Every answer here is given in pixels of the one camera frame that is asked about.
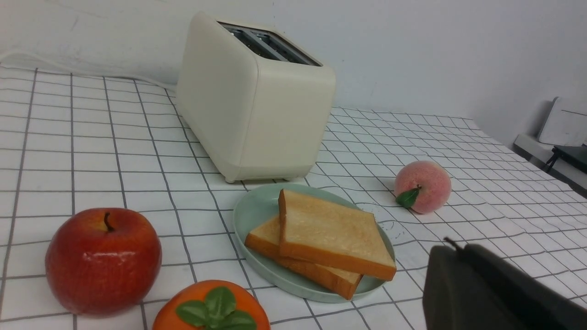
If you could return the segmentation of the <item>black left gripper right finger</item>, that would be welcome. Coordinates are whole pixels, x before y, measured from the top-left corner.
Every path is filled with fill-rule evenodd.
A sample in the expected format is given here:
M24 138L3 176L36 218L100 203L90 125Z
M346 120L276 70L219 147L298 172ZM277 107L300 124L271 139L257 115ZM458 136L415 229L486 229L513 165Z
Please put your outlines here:
M586 309L478 244L463 248L463 260L529 330L584 330Z

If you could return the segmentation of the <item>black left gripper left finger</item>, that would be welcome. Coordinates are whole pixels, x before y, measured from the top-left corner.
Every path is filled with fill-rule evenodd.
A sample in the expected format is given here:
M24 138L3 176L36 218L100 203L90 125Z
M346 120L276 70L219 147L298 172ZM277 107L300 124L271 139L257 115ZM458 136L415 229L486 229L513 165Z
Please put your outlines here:
M450 238L428 258L423 311L428 330L530 330L529 276L479 244Z

